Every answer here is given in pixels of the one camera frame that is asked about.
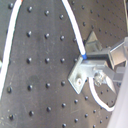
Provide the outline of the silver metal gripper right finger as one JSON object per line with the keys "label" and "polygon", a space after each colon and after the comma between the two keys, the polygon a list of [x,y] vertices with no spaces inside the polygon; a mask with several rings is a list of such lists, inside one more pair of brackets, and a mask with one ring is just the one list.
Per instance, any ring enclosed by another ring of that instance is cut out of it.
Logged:
{"label": "silver metal gripper right finger", "polygon": [[76,93],[80,94],[89,77],[95,78],[101,84],[105,77],[112,77],[112,70],[105,60],[79,59],[70,72],[68,80]]}

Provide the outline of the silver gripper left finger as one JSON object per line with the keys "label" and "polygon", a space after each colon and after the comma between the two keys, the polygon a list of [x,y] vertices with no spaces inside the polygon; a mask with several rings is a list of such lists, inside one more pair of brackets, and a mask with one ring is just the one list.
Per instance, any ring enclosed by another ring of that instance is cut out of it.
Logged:
{"label": "silver gripper left finger", "polygon": [[103,48],[102,44],[98,40],[94,31],[92,31],[85,43],[85,49],[87,56],[102,56],[107,55],[110,51],[109,48]]}

